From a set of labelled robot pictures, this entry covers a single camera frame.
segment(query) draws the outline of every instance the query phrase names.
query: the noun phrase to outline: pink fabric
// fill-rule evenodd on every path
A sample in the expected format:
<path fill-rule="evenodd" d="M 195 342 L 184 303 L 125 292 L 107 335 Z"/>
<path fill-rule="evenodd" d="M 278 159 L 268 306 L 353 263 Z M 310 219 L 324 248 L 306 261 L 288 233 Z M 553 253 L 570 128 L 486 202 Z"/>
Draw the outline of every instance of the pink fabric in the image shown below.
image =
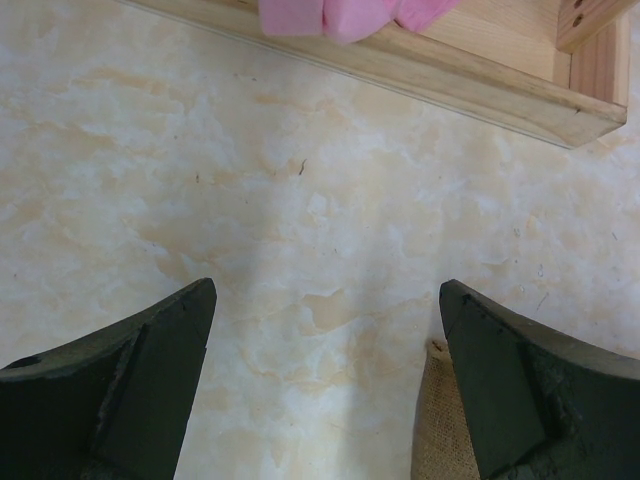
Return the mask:
<path fill-rule="evenodd" d="M 407 30 L 420 32 L 460 0 L 403 0 L 396 21 Z"/>
<path fill-rule="evenodd" d="M 267 35 L 320 35 L 357 42 L 392 20 L 418 32 L 460 0 L 259 0 Z"/>
<path fill-rule="evenodd" d="M 324 0 L 260 0 L 258 6 L 266 35 L 322 35 Z"/>

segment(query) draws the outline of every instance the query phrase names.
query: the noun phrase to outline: marble surface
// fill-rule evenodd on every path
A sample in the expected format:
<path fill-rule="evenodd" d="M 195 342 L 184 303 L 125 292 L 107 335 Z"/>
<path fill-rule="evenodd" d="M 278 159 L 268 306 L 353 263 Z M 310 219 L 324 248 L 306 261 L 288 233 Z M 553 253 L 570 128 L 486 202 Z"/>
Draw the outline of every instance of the marble surface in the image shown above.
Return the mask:
<path fill-rule="evenodd" d="M 211 276 L 176 478 L 408 478 L 458 278 L 640 358 L 628 126 L 562 150 L 111 0 L 0 0 L 0 364 Z"/>

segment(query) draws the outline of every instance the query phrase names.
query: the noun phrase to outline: wooden crate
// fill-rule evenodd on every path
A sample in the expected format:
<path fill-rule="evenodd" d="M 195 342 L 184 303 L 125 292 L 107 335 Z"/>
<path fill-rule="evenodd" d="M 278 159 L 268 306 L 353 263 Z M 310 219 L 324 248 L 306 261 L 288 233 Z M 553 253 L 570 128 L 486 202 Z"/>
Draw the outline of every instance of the wooden crate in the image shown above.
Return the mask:
<path fill-rule="evenodd" d="M 356 44 L 266 37 L 257 0 L 129 0 L 414 98 L 576 147 L 627 119 L 637 0 L 462 0 L 423 34 L 390 24 Z"/>

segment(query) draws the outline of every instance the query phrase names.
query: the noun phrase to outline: burlap sack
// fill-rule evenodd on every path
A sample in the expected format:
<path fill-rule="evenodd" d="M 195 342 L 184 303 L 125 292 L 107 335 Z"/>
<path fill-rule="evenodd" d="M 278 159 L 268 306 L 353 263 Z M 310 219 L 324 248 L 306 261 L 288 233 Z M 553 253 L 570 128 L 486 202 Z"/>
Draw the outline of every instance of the burlap sack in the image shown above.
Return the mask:
<path fill-rule="evenodd" d="M 449 349 L 430 342 L 413 435 L 411 480 L 479 480 Z"/>

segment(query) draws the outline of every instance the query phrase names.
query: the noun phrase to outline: black plastic object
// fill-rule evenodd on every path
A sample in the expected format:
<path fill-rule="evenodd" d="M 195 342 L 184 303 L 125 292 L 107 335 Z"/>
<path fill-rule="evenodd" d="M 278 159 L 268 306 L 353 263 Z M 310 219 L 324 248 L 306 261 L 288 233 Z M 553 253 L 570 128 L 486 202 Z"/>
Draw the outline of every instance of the black plastic object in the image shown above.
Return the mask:
<path fill-rule="evenodd" d="M 0 370 L 0 478 L 173 478 L 215 304 L 199 280 Z"/>
<path fill-rule="evenodd" d="M 440 311 L 483 479 L 640 478 L 640 361 L 455 280 Z"/>

